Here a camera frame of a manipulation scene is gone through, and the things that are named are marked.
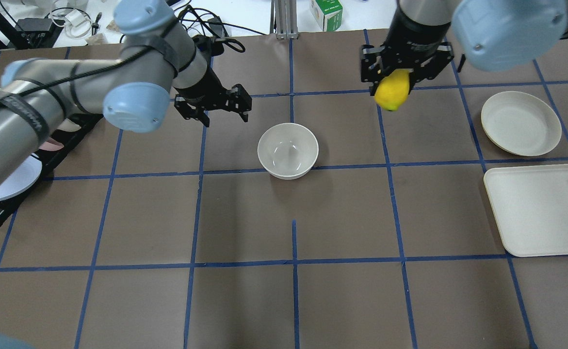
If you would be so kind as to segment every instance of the white surface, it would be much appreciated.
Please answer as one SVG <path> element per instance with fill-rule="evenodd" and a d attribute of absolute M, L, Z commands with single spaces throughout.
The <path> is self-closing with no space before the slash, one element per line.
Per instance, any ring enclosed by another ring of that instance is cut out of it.
<path fill-rule="evenodd" d="M 508 252 L 568 254 L 568 165 L 494 168 L 484 185 Z"/>
<path fill-rule="evenodd" d="M 42 163 L 34 157 L 25 161 L 0 185 L 0 201 L 17 196 L 35 183 L 42 170 Z"/>
<path fill-rule="evenodd" d="M 121 36 L 120 33 L 106 29 L 107 24 L 113 19 L 113 9 L 118 2 L 118 0 L 106 0 L 106 2 L 89 0 L 86 7 L 86 12 L 92 20 L 96 18 L 96 14 L 102 13 L 99 32 L 105 33 L 109 43 L 119 42 Z M 344 14 L 339 31 L 387 28 L 396 8 L 395 0 L 340 0 L 340 2 L 344 7 Z M 44 10 L 38 7 L 13 3 L 4 4 L 9 7 L 10 14 L 17 20 L 27 17 L 42 18 L 46 14 Z M 193 0 L 191 6 L 209 9 L 219 15 L 226 23 L 237 24 L 263 33 L 269 32 L 271 0 Z M 319 32 L 321 28 L 312 17 L 309 9 L 309 0 L 297 0 L 297 27 L 300 32 Z M 233 36 L 256 35 L 233 27 L 227 27 L 227 30 Z M 196 32 L 192 30 L 190 34 L 195 35 Z M 1 33 L 0 40 L 7 42 L 6 37 Z M 55 47 L 84 46 L 85 44 L 85 38 L 69 38 L 62 31 Z"/>
<path fill-rule="evenodd" d="M 499 148 L 524 157 L 552 151 L 562 137 L 553 109 L 533 95 L 518 91 L 489 98 L 482 108 L 482 126 Z"/>
<path fill-rule="evenodd" d="M 319 142 L 305 126 L 275 125 L 258 142 L 258 159 L 279 179 L 297 179 L 309 172 L 319 156 Z"/>

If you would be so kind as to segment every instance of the green and white box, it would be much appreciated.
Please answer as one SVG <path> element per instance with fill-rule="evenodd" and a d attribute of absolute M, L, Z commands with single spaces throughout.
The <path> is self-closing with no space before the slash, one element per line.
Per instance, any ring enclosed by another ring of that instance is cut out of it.
<path fill-rule="evenodd" d="M 310 0 L 312 15 L 324 32 L 334 32 L 342 25 L 344 9 L 339 0 Z"/>

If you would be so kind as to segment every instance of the pink object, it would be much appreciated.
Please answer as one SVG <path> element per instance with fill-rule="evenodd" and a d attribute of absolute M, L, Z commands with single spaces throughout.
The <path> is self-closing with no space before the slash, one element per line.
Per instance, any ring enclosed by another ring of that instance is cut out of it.
<path fill-rule="evenodd" d="M 49 137 L 49 139 L 47 139 L 46 142 L 42 143 L 42 145 L 38 149 L 47 150 L 47 152 L 57 152 L 62 148 L 64 148 L 64 144 Z"/>

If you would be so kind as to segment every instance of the yellow fruit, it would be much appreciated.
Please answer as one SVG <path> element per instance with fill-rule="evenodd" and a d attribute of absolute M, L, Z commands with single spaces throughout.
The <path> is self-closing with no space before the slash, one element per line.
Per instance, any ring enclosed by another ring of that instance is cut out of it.
<path fill-rule="evenodd" d="M 379 82 L 374 100 L 381 108 L 396 111 L 408 97 L 408 70 L 396 69 Z"/>

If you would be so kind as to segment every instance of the black rack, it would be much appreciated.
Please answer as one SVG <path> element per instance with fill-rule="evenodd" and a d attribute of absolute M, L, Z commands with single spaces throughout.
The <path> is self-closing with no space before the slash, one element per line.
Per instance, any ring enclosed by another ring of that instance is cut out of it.
<path fill-rule="evenodd" d="M 76 132 L 64 132 L 57 130 L 51 137 L 56 141 L 64 144 L 64 148 L 58 150 L 57 152 L 47 152 L 45 150 L 38 150 L 36 155 L 42 161 L 42 171 L 38 180 L 24 192 L 17 196 L 11 197 L 0 201 L 0 227 L 2 224 L 11 216 L 11 214 L 16 211 L 18 206 L 26 199 L 27 196 L 36 188 L 40 181 L 44 181 L 45 177 L 49 175 L 62 161 L 66 158 L 69 152 L 77 146 L 80 141 L 85 137 L 88 132 L 94 128 L 96 123 L 102 119 L 100 114 L 75 114 L 70 117 L 70 119 L 81 126 L 80 130 Z"/>

